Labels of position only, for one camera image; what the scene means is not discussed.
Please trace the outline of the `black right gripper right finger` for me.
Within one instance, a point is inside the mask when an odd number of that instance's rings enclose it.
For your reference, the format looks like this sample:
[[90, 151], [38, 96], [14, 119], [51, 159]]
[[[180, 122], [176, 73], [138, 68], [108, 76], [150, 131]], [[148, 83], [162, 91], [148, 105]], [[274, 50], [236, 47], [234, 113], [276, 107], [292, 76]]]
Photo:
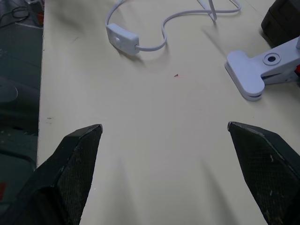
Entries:
[[231, 121], [227, 126], [244, 180], [269, 225], [300, 223], [300, 156], [278, 134]]

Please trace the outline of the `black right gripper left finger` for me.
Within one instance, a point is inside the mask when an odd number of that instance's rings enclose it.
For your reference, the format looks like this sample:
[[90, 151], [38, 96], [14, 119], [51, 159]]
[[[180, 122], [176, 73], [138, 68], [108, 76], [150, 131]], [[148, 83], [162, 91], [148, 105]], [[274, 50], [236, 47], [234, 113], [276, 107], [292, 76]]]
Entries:
[[78, 225], [92, 184], [102, 125], [78, 129], [29, 177], [2, 225]]

